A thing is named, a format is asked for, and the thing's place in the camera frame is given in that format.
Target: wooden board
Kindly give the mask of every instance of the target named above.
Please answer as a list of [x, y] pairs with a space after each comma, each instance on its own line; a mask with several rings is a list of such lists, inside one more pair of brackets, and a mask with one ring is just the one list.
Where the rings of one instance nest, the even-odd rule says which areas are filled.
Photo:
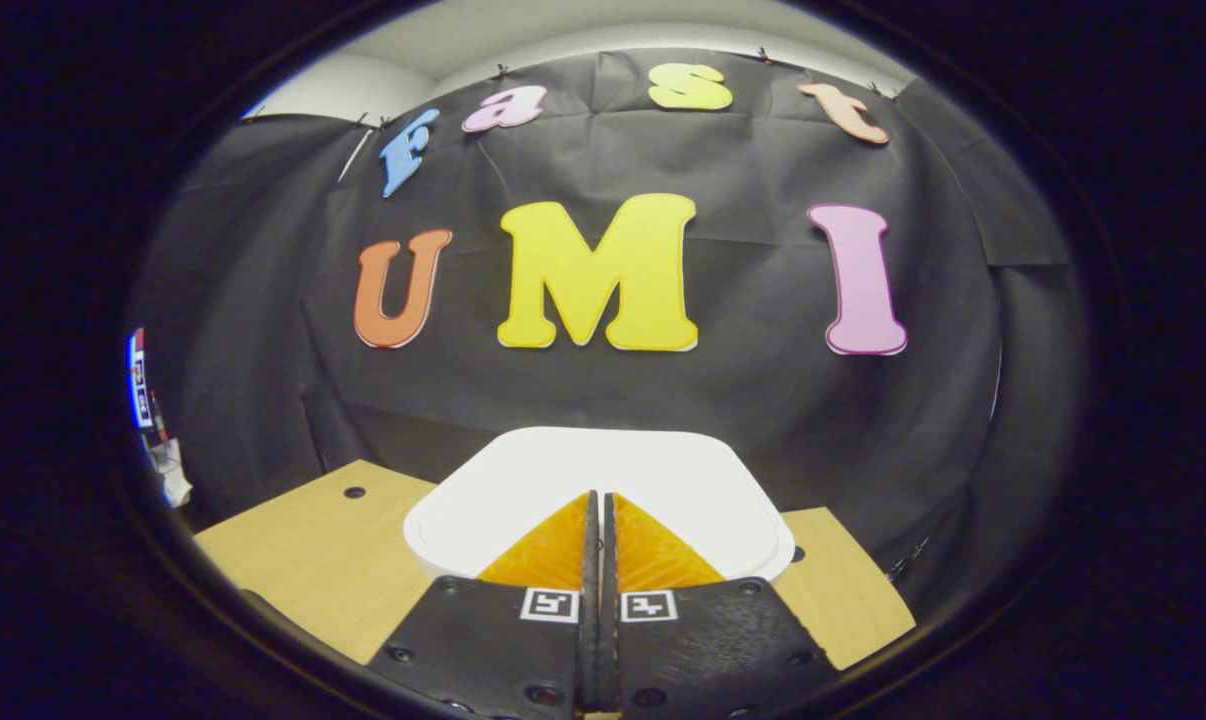
[[[346, 488], [362, 487], [359, 498]], [[195, 535], [241, 589], [367, 665], [429, 587], [403, 519], [433, 482], [362, 459]]]
[[804, 558], [773, 587], [836, 669], [877, 652], [914, 628], [909, 607], [878, 564], [824, 507], [781, 513]]

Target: pink letter i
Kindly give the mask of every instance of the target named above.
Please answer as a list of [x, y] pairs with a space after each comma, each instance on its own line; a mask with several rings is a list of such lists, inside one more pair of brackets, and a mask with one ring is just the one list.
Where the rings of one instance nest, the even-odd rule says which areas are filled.
[[892, 314], [883, 263], [886, 219], [851, 205], [814, 205], [808, 219], [830, 238], [839, 292], [839, 318], [826, 330], [826, 345], [837, 355], [896, 355], [904, 350], [904, 327]]

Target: foam letter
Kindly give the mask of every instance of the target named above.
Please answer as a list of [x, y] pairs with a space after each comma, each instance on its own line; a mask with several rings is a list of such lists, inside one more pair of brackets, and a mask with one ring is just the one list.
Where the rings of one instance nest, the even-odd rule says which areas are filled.
[[830, 119], [844, 129], [847, 135], [861, 137], [865, 142], [874, 142], [877, 145], [886, 142], [886, 133], [883, 131], [883, 128], [873, 127], [865, 122], [865, 118], [860, 117], [857, 111], [863, 112], [865, 104], [856, 100], [855, 96], [847, 96], [839, 92], [839, 88], [824, 82], [801, 84], [800, 90], [807, 95], [813, 95], [821, 103], [822, 109], [826, 110], [826, 115], [830, 115]]
[[851, 205], [814, 205], [808, 219], [830, 238], [839, 288], [839, 317], [826, 330], [826, 345], [837, 355], [896, 355], [904, 350], [904, 327], [892, 314], [883, 263], [886, 219]]
[[732, 104], [732, 90], [718, 83], [724, 74], [709, 65], [666, 63], [648, 74], [655, 87], [648, 95], [662, 109], [721, 110]]
[[425, 150], [431, 141], [431, 129], [426, 124], [437, 117], [438, 110], [426, 110], [380, 151], [380, 158], [385, 160], [385, 191], [380, 195], [390, 197], [390, 193], [398, 191], [398, 186], [416, 172], [416, 168], [421, 168], [421, 159], [412, 156], [412, 151]]
[[406, 244], [412, 252], [412, 276], [406, 282], [402, 314], [391, 318], [382, 311], [385, 274], [398, 254], [398, 242], [376, 242], [359, 254], [359, 289], [355, 292], [355, 332], [373, 347], [402, 347], [412, 341], [431, 314], [434, 270], [439, 251], [452, 242], [451, 232], [423, 232]]
[[498, 94], [479, 103], [479, 110], [475, 110], [474, 115], [461, 123], [461, 129], [463, 131], [485, 131], [485, 129], [498, 125], [513, 128], [531, 123], [540, 113], [543, 96], [545, 96], [545, 88], [538, 84], [513, 87], [510, 90], [498, 92]]
[[624, 201], [593, 252], [557, 201], [508, 211], [500, 227], [513, 236], [510, 318], [497, 328], [507, 347], [548, 347], [544, 289], [568, 336], [585, 345], [603, 306], [620, 286], [621, 306], [607, 338], [621, 350], [681, 351], [696, 346], [696, 324], [684, 311], [683, 232], [696, 215], [681, 195], [636, 195]]

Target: ceiling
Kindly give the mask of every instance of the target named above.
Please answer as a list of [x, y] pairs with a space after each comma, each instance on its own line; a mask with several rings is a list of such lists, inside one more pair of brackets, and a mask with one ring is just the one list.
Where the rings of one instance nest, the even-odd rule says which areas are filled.
[[662, 22], [767, 33], [844, 55], [888, 76], [913, 76], [854, 36], [775, 0], [443, 0], [368, 33], [344, 51], [439, 80], [513, 47], [568, 33]]

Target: yellow letter m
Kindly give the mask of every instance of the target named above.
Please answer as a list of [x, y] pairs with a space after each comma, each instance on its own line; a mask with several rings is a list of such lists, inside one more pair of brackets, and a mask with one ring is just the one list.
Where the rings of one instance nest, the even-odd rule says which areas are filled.
[[607, 338], [621, 350], [681, 351], [696, 346], [696, 324], [684, 311], [683, 232], [696, 215], [681, 195], [636, 195], [624, 201], [590, 251], [557, 201], [533, 201], [508, 211], [500, 228], [513, 236], [510, 318], [497, 328], [507, 347], [548, 347], [544, 291], [554, 299], [568, 336], [585, 345], [603, 306], [621, 287]]

